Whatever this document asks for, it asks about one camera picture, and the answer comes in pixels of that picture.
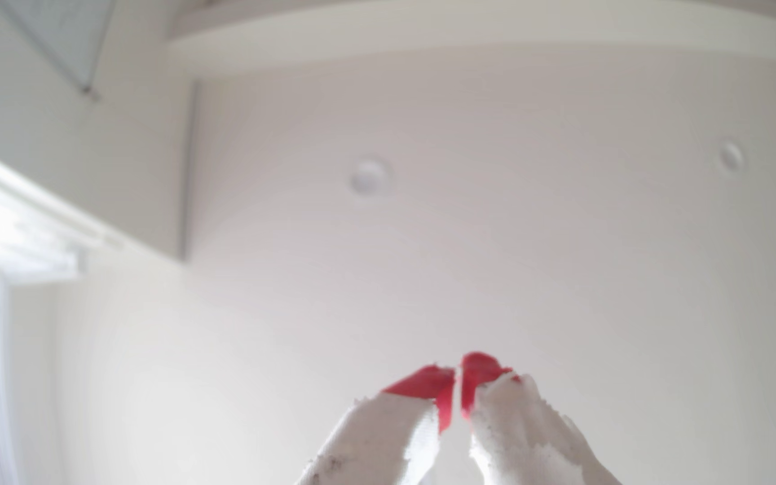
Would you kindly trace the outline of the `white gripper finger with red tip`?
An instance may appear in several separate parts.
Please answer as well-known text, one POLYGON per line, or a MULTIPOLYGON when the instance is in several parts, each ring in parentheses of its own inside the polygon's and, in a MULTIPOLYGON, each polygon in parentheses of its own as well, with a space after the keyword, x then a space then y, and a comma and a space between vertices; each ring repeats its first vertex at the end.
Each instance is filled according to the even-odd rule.
POLYGON ((453 413, 455 369, 429 365, 355 402, 297 484, 419 484, 453 413))
POLYGON ((466 354, 460 368, 470 456, 485 484, 619 484, 576 424, 541 396, 531 375, 483 352, 466 354))

